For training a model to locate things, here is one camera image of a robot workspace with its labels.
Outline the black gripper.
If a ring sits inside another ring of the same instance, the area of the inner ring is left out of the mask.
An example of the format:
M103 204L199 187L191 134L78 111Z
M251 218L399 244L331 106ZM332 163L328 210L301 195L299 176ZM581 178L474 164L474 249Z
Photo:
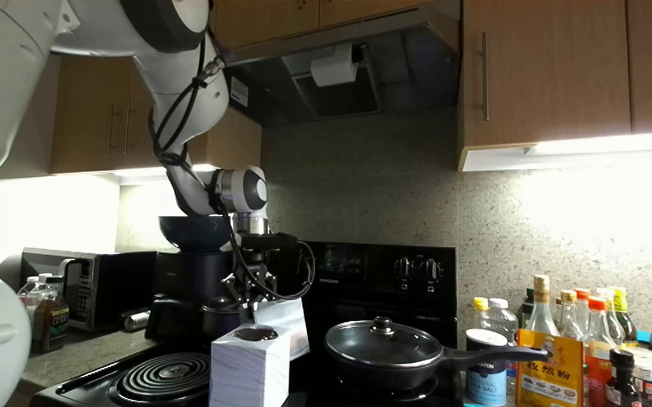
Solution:
M266 256L297 249L299 240L288 232L243 232L230 240L232 270L223 278L230 297L247 310L256 310L263 301L285 299L277 278L266 267Z

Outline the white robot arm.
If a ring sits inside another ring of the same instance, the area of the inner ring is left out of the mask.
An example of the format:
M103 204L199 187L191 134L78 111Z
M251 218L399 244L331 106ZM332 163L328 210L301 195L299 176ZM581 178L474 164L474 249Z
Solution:
M264 206L257 167L197 175L187 144L229 111L226 59L208 30L211 0L0 0L0 167L50 57L62 83L112 95L109 62L125 67L122 99L147 106L145 129L179 207L197 220Z

